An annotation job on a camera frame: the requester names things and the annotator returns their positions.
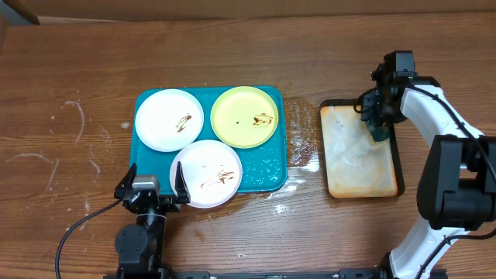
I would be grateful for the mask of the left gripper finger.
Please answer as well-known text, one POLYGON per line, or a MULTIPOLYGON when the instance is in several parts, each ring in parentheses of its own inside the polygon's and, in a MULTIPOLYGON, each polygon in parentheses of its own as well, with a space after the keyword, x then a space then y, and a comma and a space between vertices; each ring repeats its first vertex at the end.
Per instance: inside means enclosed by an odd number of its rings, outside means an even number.
POLYGON ((188 190, 188 186, 184 179, 184 173, 182 168, 182 163, 180 161, 177 162, 175 180, 174 180, 174 188, 177 192, 176 202, 177 204, 188 204, 191 202, 191 195, 188 190))
POLYGON ((117 184, 114 190, 114 198, 118 200, 123 200, 125 193, 132 187, 134 178, 136 176, 137 165, 133 163, 129 168, 127 174, 124 178, 117 184))

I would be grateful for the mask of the dark green sponge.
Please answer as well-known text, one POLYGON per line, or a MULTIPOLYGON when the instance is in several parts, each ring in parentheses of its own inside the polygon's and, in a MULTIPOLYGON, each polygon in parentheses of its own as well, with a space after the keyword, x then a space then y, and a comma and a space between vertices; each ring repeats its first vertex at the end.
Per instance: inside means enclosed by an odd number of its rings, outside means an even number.
POLYGON ((366 122, 366 126, 374 142, 383 142, 391 137, 391 133, 388 126, 377 124, 372 120, 366 122))

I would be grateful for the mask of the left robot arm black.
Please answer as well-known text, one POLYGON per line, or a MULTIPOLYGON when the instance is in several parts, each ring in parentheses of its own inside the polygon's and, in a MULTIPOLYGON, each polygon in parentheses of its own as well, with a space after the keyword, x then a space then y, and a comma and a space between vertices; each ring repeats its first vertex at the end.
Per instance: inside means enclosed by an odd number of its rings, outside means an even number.
POLYGON ((181 163, 176 167, 174 187, 174 194, 162 195, 157 176, 138 175, 136 164, 115 187, 114 197, 136 214, 136 222, 124 226, 115 237, 117 278, 176 277, 170 266, 162 264, 162 255, 167 214, 179 212, 191 201, 181 163))

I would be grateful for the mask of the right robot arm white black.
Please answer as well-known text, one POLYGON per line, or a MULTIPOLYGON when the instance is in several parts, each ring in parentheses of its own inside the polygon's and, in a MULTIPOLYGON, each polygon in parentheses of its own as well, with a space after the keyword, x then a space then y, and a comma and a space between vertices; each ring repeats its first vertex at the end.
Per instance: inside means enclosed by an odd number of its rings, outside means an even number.
POLYGON ((434 268, 459 239, 477 235, 495 220, 495 138, 466 122, 446 100, 434 77, 422 77, 412 62, 385 61, 372 72, 376 85, 359 97, 361 119, 376 142, 391 126, 410 120, 429 144, 417 188, 419 217, 402 243, 378 269, 382 278, 445 278, 434 268))

